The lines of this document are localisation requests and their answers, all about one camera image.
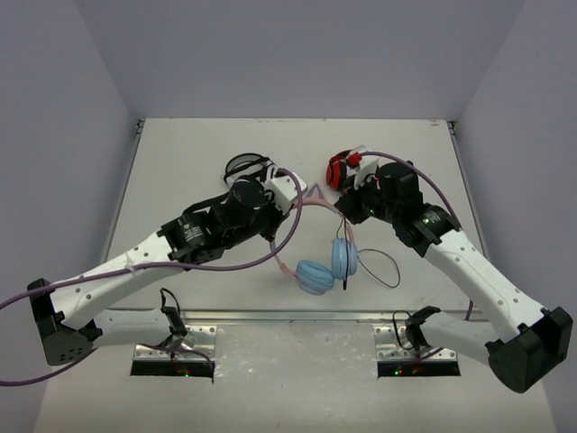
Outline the pink blue cat-ear headphones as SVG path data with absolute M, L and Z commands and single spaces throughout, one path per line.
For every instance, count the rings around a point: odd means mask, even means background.
M 338 215 L 341 219 L 344 233 L 336 234 L 331 243 L 331 263 L 324 266 L 322 263 L 311 260 L 300 260 L 295 270 L 291 270 L 277 254 L 274 260 L 281 272 L 291 278 L 304 292 L 322 296 L 334 288 L 337 281 L 347 289 L 348 279 L 357 272 L 358 248 L 355 243 L 353 230 L 346 218 L 334 205 L 326 199 L 321 188 L 314 184 L 305 194 L 303 206 L 323 207 Z

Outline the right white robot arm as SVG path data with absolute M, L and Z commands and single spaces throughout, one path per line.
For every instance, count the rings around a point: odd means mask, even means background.
M 482 253 L 446 209 L 425 202 L 411 162 L 384 165 L 357 156 L 336 207 L 353 225 L 373 217 L 392 225 L 398 240 L 444 273 L 481 310 L 481 323 L 457 320 L 427 306 L 406 321 L 415 352 L 442 347 L 482 364 L 510 390 L 526 392 L 563 362 L 572 317 L 528 297 Z

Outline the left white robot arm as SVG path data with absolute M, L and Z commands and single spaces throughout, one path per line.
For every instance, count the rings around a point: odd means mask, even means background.
M 67 281 L 31 283 L 32 313 L 48 365 L 76 362 L 108 345 L 179 347 L 188 331 L 178 308 L 131 311 L 113 305 L 157 281 L 216 261 L 257 235 L 272 241 L 300 190 L 291 175 L 266 183 L 242 176 L 224 194 L 186 208 L 96 268 Z M 36 292 L 39 288 L 48 293 Z

